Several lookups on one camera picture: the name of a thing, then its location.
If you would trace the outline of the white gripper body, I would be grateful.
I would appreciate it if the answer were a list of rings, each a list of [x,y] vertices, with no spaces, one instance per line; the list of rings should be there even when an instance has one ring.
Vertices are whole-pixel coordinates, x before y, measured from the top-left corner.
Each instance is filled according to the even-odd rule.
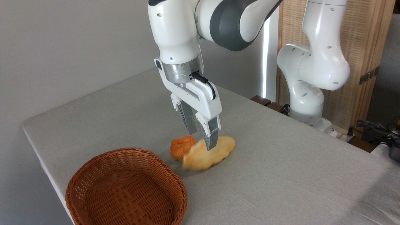
[[[167,80],[162,62],[158,57],[154,59],[154,63],[158,68],[164,86],[175,96],[198,111],[202,116],[212,119],[222,112],[221,101],[215,85],[212,84],[216,95],[215,98],[213,98],[214,95],[210,86],[198,79],[192,79],[192,81],[186,83],[184,87],[176,86],[174,83]]]

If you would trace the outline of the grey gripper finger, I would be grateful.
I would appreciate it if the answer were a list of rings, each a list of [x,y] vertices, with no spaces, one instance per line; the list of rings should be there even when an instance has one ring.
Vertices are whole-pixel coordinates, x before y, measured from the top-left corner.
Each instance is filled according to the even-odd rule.
[[[216,147],[218,142],[218,132],[221,130],[220,117],[217,115],[212,119],[208,119],[200,114],[200,112],[197,112],[195,116],[201,125],[206,149],[210,151]]]
[[[197,132],[197,129],[194,121],[192,107],[173,93],[170,97],[174,110],[179,113],[189,135],[195,134]]]

